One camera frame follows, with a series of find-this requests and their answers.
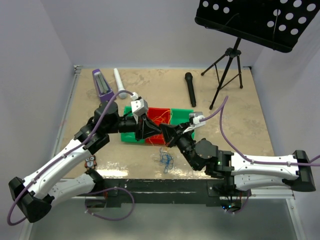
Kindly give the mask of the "green bin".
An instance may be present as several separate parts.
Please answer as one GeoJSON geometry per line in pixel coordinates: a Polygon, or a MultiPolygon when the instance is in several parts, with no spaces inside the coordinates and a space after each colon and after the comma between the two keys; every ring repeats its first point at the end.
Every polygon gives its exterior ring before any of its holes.
{"type": "MultiPolygon", "coordinates": [[[[132,117],[133,115],[131,111],[132,111],[132,108],[130,106],[125,106],[123,114],[128,115],[129,117],[132,117]]],[[[122,142],[128,143],[128,144],[144,144],[145,143],[144,139],[136,140],[134,132],[121,133],[120,139],[122,142]]]]}
{"type": "Polygon", "coordinates": [[[192,109],[171,108],[170,124],[180,125],[189,122],[189,114],[193,113],[192,109]]]}

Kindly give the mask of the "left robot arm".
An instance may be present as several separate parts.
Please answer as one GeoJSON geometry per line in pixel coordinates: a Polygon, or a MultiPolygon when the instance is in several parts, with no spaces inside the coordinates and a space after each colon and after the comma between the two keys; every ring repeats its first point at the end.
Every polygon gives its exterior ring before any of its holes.
{"type": "Polygon", "coordinates": [[[100,104],[94,115],[56,156],[32,174],[9,181],[13,200],[9,212],[18,207],[26,220],[35,223],[45,217],[53,206],[72,197],[82,194],[99,196],[105,188],[105,181],[94,169],[88,169],[71,180],[61,179],[107,145],[110,134],[134,133],[139,141],[161,133],[160,127],[147,116],[148,105],[144,100],[133,100],[131,110],[131,116],[120,116],[116,102],[100,104]]]}

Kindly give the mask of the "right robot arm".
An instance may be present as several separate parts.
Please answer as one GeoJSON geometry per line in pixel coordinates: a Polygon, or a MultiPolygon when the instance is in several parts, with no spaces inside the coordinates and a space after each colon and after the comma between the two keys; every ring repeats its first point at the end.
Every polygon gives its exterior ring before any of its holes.
{"type": "Polygon", "coordinates": [[[195,141],[188,123],[160,124],[165,145],[177,147],[194,171],[222,179],[215,189],[235,196],[254,188],[286,187],[295,192],[314,192],[316,185],[305,151],[284,156],[252,156],[220,150],[206,138],[195,141]]]}

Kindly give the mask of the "red bin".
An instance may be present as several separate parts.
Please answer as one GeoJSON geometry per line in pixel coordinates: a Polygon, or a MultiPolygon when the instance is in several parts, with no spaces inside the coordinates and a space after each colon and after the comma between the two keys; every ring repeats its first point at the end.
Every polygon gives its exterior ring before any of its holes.
{"type": "MultiPolygon", "coordinates": [[[[169,124],[171,119],[170,108],[156,108],[150,107],[147,116],[158,126],[160,124],[169,124]]],[[[145,140],[146,144],[149,145],[165,145],[163,134],[154,135],[145,140]]]]}

